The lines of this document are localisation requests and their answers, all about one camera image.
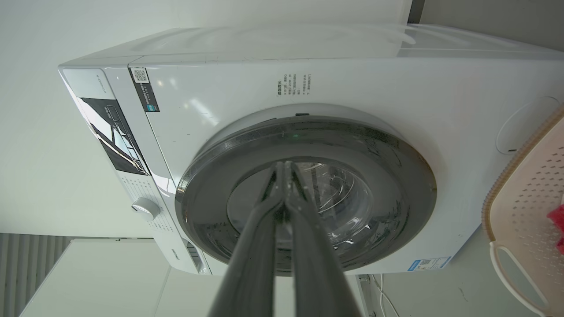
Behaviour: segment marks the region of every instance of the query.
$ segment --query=washing machine door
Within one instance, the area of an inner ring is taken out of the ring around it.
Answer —
[[[345,270],[408,243],[437,198],[433,172],[409,144],[335,117],[269,120],[207,146],[179,182],[176,209],[188,237],[228,263],[276,161],[300,168]],[[291,273],[291,233],[277,230],[277,271]]]

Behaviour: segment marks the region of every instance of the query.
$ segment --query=white washing machine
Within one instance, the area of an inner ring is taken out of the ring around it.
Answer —
[[[59,71],[133,211],[195,274],[226,272],[280,160],[347,274],[442,268],[564,100],[564,53],[433,25],[173,29]],[[291,234],[277,238],[290,274]]]

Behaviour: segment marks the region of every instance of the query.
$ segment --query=door glass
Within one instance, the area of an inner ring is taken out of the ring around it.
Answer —
[[[368,186],[356,175],[342,168],[317,163],[297,163],[302,173],[304,187],[318,209],[332,245],[348,240],[368,225],[374,199]],[[261,170],[233,190],[227,203],[227,216],[238,232],[242,232],[267,177],[269,169]],[[292,247],[289,231],[277,231],[277,245],[282,249]]]

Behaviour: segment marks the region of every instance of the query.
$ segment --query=laundry basket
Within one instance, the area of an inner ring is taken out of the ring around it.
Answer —
[[[483,224],[490,237],[493,267],[507,289],[540,316],[564,316],[564,255],[556,248],[562,233],[547,214],[563,204],[564,107],[521,147],[488,194]],[[545,306],[527,298],[508,278],[504,250]]]

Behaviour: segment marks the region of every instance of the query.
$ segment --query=basket handle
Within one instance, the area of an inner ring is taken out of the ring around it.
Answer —
[[[531,283],[531,285],[533,286],[533,288],[535,289],[535,291],[537,292],[539,297],[543,300],[543,302],[545,302],[547,307],[540,307],[539,305],[537,305],[535,302],[530,300],[520,290],[518,290],[515,287],[515,284],[513,284],[511,282],[511,280],[507,277],[507,273],[503,269],[503,266],[501,265],[501,261],[499,260],[499,250],[500,249],[507,252],[507,254],[511,258],[511,260],[513,260],[513,262],[515,262],[517,267],[520,269],[521,273],[523,273],[523,275],[527,278],[528,282]],[[549,304],[548,304],[547,300],[545,299],[545,297],[543,296],[542,292],[539,290],[539,288],[536,286],[536,284],[533,282],[533,280],[530,278],[530,276],[527,274],[527,272],[521,266],[519,261],[517,261],[515,256],[513,256],[513,254],[511,253],[511,251],[509,251],[509,249],[507,247],[503,246],[498,241],[490,242],[490,257],[491,257],[491,260],[492,260],[493,269],[495,270],[495,272],[499,276],[501,282],[505,285],[505,287],[507,287],[507,290],[517,300],[519,300],[519,302],[521,302],[528,309],[530,309],[532,312],[538,314],[539,316],[543,316],[543,317],[552,316]]]

